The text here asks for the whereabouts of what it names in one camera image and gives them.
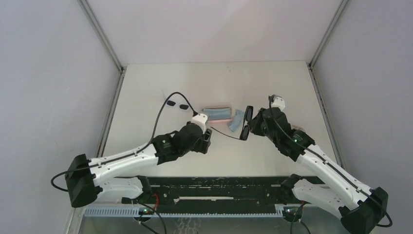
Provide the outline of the black sunglasses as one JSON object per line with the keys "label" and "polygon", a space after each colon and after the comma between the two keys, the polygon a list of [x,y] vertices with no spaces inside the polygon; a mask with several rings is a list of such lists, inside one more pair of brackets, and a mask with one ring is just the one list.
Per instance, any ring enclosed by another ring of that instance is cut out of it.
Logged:
{"label": "black sunglasses", "polygon": [[246,107],[245,112],[244,112],[243,128],[242,128],[242,131],[241,131],[240,136],[238,138],[227,135],[227,134],[217,130],[214,127],[211,127],[211,129],[213,129],[214,131],[216,131],[216,132],[218,132],[218,133],[220,133],[220,134],[222,134],[226,137],[236,139],[236,140],[246,141],[248,139],[248,136],[249,136],[249,133],[250,133],[250,127],[248,126],[248,122],[252,120],[252,116],[253,116],[253,106],[248,105]]}

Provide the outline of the pink glasses case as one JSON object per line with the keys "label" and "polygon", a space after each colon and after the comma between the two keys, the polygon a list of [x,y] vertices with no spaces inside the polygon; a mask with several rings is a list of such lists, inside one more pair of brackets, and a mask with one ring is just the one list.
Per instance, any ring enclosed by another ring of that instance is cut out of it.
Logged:
{"label": "pink glasses case", "polygon": [[230,122],[232,120],[232,116],[230,119],[224,119],[224,120],[208,120],[210,123],[220,123],[220,122]]}

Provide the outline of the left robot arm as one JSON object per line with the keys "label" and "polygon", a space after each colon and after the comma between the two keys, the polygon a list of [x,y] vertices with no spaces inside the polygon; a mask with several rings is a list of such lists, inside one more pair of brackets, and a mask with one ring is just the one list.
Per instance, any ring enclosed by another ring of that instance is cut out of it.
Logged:
{"label": "left robot arm", "polygon": [[136,199],[151,191],[149,181],[142,175],[124,178],[132,169],[176,161],[189,152],[206,154],[212,130],[202,130],[188,122],[179,131],[158,135],[149,145],[103,158],[88,159],[77,155],[64,176],[73,208],[87,206],[105,197]]}

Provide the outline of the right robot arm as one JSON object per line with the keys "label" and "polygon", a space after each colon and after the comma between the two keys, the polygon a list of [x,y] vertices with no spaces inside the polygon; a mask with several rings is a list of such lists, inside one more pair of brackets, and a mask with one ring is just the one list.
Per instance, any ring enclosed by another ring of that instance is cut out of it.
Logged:
{"label": "right robot arm", "polygon": [[242,137],[252,133],[268,138],[278,151],[314,173],[327,188],[312,184],[292,174],[281,184],[284,200],[296,198],[337,217],[351,234],[369,234],[384,227],[388,193],[380,187],[372,189],[338,166],[322,151],[306,132],[292,128],[285,113],[277,107],[261,108],[253,116],[253,107],[244,114]]}

